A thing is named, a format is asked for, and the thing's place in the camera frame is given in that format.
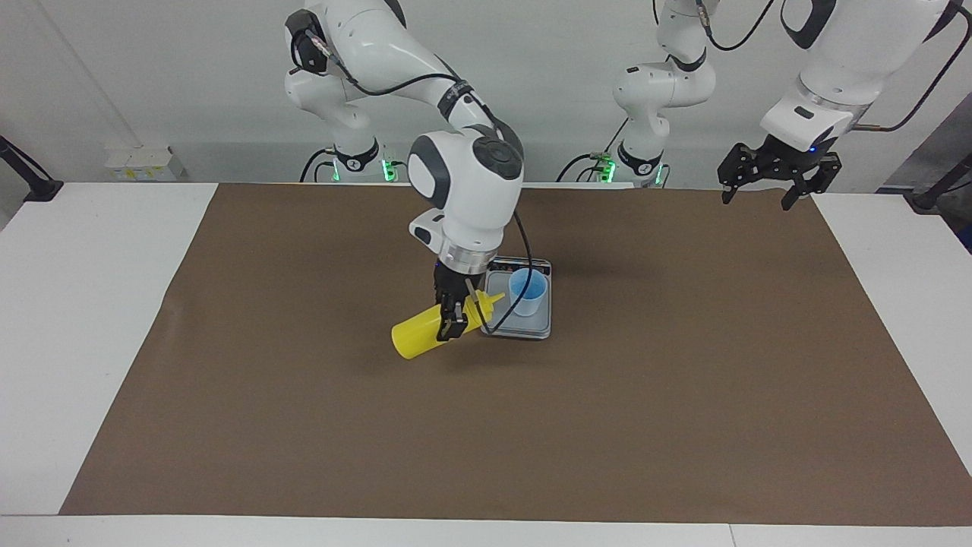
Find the white power strip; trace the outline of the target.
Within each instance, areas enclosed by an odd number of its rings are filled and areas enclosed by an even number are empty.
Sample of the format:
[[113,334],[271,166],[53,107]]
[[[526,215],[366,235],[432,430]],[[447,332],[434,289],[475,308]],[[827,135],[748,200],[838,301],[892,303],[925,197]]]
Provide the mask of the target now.
[[174,182],[185,170],[169,147],[108,150],[104,169],[122,182]]

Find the dark grey panel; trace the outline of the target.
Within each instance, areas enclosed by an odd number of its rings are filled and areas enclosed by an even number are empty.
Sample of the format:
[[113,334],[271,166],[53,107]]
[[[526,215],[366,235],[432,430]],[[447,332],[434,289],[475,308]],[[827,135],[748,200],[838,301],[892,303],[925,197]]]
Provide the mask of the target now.
[[925,191],[972,153],[972,93],[879,187],[879,194]]

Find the yellow squeeze bottle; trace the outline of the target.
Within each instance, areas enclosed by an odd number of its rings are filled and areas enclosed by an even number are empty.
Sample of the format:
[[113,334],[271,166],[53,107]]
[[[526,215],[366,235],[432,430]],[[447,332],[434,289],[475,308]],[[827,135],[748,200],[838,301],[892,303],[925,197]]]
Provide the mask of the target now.
[[[469,325],[462,336],[489,325],[496,315],[497,304],[506,298],[506,293],[488,294],[481,289],[475,290],[475,294],[466,298],[464,304]],[[439,326],[440,305],[436,304],[393,326],[391,329],[393,347],[401,357],[406,359],[422,356],[427,351],[449,342],[449,340],[437,340]]]

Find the brown table mat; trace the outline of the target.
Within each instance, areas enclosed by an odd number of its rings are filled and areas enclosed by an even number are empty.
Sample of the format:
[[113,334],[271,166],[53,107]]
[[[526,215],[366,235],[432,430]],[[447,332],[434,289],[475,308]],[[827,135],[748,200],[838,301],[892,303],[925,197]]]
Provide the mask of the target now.
[[972,476],[812,201],[530,190],[546,340],[405,360],[407,188],[222,185],[60,511],[972,526]]

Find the silver digital kitchen scale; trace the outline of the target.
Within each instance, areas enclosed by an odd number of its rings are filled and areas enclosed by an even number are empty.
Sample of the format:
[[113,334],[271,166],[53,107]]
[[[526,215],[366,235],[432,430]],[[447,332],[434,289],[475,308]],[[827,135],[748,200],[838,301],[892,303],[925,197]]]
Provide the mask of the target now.
[[[524,267],[540,270],[549,282],[548,294],[544,297],[544,302],[537,314],[532,316],[518,316],[513,314],[511,309],[510,291],[508,290],[508,278]],[[497,256],[489,264],[488,271],[484,277],[484,287],[488,294],[506,293],[507,298],[497,304],[496,315],[489,325],[480,328],[483,334],[493,334],[494,336],[506,338],[519,338],[526,340],[545,340],[550,336],[552,323],[552,267],[546,260],[535,260],[530,262],[524,257]]]

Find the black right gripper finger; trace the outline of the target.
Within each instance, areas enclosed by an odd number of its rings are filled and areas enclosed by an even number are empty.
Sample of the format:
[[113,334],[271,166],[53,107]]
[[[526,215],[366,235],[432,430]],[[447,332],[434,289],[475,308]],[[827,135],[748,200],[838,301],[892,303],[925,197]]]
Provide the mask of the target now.
[[455,340],[461,338],[468,325],[468,316],[466,316],[464,311],[464,302],[441,302],[440,326],[437,329],[437,340]]

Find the black clamp mount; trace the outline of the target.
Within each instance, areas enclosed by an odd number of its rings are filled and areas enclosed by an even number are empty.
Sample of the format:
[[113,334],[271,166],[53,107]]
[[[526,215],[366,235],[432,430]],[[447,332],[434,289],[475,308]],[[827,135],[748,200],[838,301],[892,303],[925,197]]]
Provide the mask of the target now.
[[972,152],[964,156],[944,176],[927,189],[906,191],[904,198],[917,213],[927,213],[937,207],[945,194],[972,185]]
[[15,146],[0,134],[0,159],[3,159],[18,176],[27,183],[29,193],[24,202],[49,202],[64,187],[62,180],[55,179],[28,153]]

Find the light blue plastic cup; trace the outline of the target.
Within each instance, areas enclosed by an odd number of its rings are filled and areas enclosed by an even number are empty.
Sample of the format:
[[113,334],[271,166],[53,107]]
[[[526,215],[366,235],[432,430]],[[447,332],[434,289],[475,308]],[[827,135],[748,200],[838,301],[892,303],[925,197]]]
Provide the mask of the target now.
[[524,267],[510,274],[508,278],[511,309],[518,316],[532,316],[541,308],[548,294],[548,278],[538,269]]

